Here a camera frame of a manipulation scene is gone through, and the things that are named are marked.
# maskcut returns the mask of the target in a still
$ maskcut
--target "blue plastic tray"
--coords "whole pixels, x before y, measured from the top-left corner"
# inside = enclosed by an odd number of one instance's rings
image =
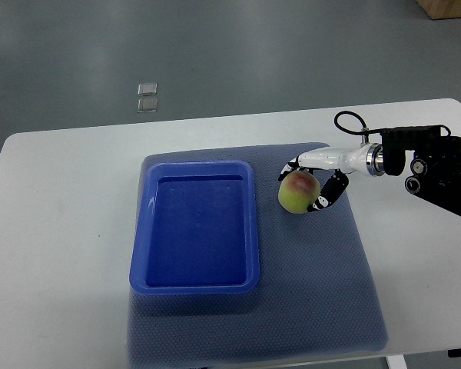
[[[165,163],[147,171],[130,282],[139,294],[248,292],[259,278],[252,167]]]

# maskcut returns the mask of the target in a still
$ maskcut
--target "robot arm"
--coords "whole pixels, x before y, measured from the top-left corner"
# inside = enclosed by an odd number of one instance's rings
[[[338,124],[341,115],[353,115],[362,123],[362,131],[349,131]],[[296,170],[335,170],[321,190],[320,197],[307,209],[317,211],[331,206],[348,185],[346,174],[358,171],[368,176],[401,175],[405,168],[405,151],[413,150],[412,176],[405,181],[410,194],[461,216],[461,138],[452,136],[445,126],[382,128],[369,131],[363,119],[341,111],[335,125],[346,133],[362,135],[360,149],[319,148],[304,152],[289,161],[279,181]],[[442,136],[440,129],[447,135]],[[369,134],[380,133],[382,144],[370,144]]]

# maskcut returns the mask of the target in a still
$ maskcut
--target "textured mat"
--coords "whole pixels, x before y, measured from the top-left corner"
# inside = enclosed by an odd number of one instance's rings
[[[347,194],[331,208],[295,215],[277,200],[277,177],[298,154],[325,144],[186,151],[160,162],[239,159],[254,170],[260,280],[242,295],[130,295],[132,368],[206,367],[304,355],[379,351],[386,328]],[[316,171],[321,184],[332,175]]]

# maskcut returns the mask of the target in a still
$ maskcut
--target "concrete floor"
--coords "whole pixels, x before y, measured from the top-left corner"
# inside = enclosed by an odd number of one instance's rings
[[[159,107],[138,114],[146,81]],[[0,0],[0,150],[23,131],[431,98],[461,102],[461,19],[415,0]],[[406,362],[461,368],[446,352]]]

